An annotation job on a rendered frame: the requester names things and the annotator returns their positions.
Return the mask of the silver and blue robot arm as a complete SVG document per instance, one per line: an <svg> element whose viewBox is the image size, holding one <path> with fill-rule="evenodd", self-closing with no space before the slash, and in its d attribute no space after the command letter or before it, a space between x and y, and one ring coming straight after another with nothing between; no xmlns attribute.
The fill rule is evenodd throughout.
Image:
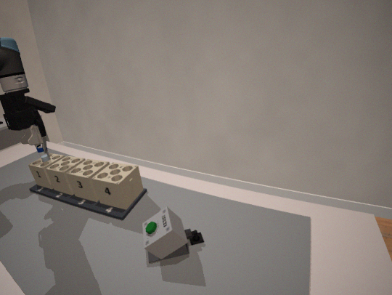
<svg viewBox="0 0 392 295"><path fill-rule="evenodd" d="M28 87L20 52L16 41L12 38L0 38L0 84L6 94ZM54 105L29 96L25 96L25 103L45 113L54 113L56 109Z"/></svg>

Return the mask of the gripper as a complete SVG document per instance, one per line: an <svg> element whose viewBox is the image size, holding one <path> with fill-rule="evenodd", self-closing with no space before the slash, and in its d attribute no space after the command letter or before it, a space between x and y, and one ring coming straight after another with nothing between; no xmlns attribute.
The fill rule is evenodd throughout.
<svg viewBox="0 0 392 295"><path fill-rule="evenodd" d="M24 129L25 135L20 140L22 144L35 145L46 151L46 131L44 122L35 106L25 103L25 93L29 88L0 95L1 105L4 109L4 119L8 129L20 131ZM34 126L34 124L36 126Z"/></svg>

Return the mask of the grey flat mat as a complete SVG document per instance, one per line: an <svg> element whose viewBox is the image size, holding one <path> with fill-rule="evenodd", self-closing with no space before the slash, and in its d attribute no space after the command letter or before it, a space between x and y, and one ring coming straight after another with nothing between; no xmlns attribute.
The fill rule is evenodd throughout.
<svg viewBox="0 0 392 295"><path fill-rule="evenodd" d="M311 217L141 177L120 220L31 192L40 158L0 167L0 260L26 295L309 295ZM165 207L203 242L149 263L142 223Z"/></svg>

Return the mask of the beige bucket adapter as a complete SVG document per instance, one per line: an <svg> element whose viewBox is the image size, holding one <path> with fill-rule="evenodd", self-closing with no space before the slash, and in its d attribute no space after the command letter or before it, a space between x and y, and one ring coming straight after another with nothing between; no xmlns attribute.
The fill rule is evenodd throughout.
<svg viewBox="0 0 392 295"><path fill-rule="evenodd" d="M73 195L74 192L66 173L85 160L85 158L67 155L56 163L53 163L51 166L45 168L54 190Z"/></svg>
<svg viewBox="0 0 392 295"><path fill-rule="evenodd" d="M59 154L53 154L49 153L50 160L43 162L40 159L28 164L30 171L36 181L37 185L40 185L42 187L47 187L49 189L53 189L52 183L50 182L50 179L48 177L48 174L45 170L46 167L51 166L53 163L59 161L60 159L64 158L64 155L59 155Z"/></svg>
<svg viewBox="0 0 392 295"><path fill-rule="evenodd" d="M109 165L109 161L86 159L67 172L66 174L75 196L97 202L99 198L91 178Z"/></svg>
<svg viewBox="0 0 392 295"><path fill-rule="evenodd" d="M120 209L126 210L143 191L136 165L112 162L91 180L99 202Z"/></svg>

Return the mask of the clear tube with blue cap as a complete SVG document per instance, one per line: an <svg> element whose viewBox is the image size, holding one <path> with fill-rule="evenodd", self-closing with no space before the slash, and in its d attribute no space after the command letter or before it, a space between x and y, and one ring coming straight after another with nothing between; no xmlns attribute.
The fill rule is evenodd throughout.
<svg viewBox="0 0 392 295"><path fill-rule="evenodd" d="M42 148L42 145L39 146L39 147L37 147L36 149L37 149L39 155L41 156L41 160L42 160L43 162L49 161L49 160L51 159L50 156L49 156L47 147L46 147L47 153L44 152L44 150L43 150L43 148Z"/></svg>

